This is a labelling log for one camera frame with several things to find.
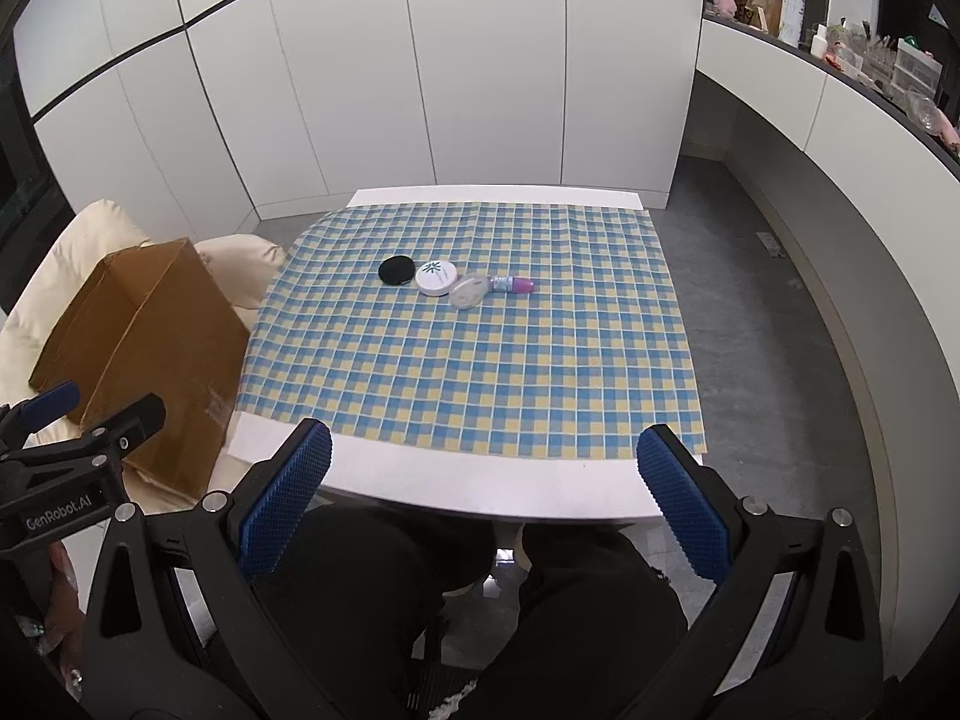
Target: tile floor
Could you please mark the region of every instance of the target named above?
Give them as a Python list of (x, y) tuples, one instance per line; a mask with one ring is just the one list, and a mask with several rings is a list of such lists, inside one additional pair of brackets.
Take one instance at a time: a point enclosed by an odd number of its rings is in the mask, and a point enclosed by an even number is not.
[[(880, 576), (880, 530), (866, 446), (827, 329), (788, 259), (771, 257), (757, 232), (760, 212), (719, 163), (680, 158), (666, 210), (651, 210), (693, 352), (709, 452), (737, 495), (760, 495), (780, 514), (822, 517), (853, 512), (872, 574)], [(263, 221), (258, 235), (289, 247), (320, 215)], [(661, 523), (626, 535), (669, 576), (692, 621), (713, 585), (690, 569)], [(448, 602), (443, 659), (482, 668), (517, 624), (522, 572), (493, 570), (496, 587)], [(725, 685), (748, 678), (760, 657), (787, 577), (771, 587)]]

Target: metal bolt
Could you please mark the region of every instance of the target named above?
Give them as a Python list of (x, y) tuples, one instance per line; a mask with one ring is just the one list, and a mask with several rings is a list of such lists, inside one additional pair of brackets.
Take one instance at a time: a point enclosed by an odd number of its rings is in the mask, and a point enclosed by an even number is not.
[(133, 506), (131, 503), (122, 503), (117, 507), (117, 511), (113, 513), (113, 516), (116, 517), (117, 522), (126, 522), (133, 517), (133, 514), (136, 514), (136, 506)]
[(224, 493), (208, 493), (203, 497), (203, 508), (208, 512), (219, 512), (227, 506), (227, 496)]
[(841, 528), (848, 528), (853, 525), (853, 515), (846, 509), (834, 509), (830, 513), (830, 516), (833, 517), (833, 521)]
[(755, 514), (759, 517), (760, 514), (766, 514), (769, 508), (763, 498), (757, 498), (755, 495), (748, 495), (743, 499), (743, 511), (747, 514)]

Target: white bottle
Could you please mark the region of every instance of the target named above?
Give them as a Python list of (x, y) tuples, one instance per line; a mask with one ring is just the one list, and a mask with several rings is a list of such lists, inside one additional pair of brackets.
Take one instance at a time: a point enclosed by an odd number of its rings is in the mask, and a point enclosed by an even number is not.
[(817, 25), (817, 34), (813, 36), (813, 42), (810, 44), (810, 55), (814, 59), (823, 59), (827, 55), (827, 25), (825, 23)]
[(805, 6), (806, 0), (784, 0), (784, 3), (781, 4), (781, 34), (779, 39), (795, 48), (800, 45)]

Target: beige sofa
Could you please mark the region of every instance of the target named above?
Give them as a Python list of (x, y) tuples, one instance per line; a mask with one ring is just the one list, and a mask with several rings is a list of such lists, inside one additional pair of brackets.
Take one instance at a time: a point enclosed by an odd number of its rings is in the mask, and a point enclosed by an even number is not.
[[(94, 266), (112, 251), (150, 245), (147, 236), (115, 204), (100, 200), (83, 209), (64, 230), (0, 327), (0, 404), (35, 395), (29, 381), (56, 321)], [(253, 235), (230, 235), (196, 245), (200, 258), (247, 327), (253, 325), (267, 286), (285, 257), (281, 247)], [(35, 437), (37, 443), (78, 436), (76, 425), (60, 419)], [(232, 490), (248, 466), (221, 454), (210, 490)], [(131, 500), (145, 512), (167, 512), (193, 504), (125, 471)]]

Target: black round lid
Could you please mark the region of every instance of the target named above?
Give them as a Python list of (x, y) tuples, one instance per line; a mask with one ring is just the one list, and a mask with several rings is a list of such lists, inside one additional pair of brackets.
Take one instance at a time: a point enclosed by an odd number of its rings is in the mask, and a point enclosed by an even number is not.
[(384, 284), (399, 287), (401, 284), (406, 284), (408, 281), (413, 280), (414, 274), (416, 273), (416, 265), (414, 265), (414, 261), (405, 254), (398, 254), (380, 263), (380, 269), (378, 269), (377, 273)]

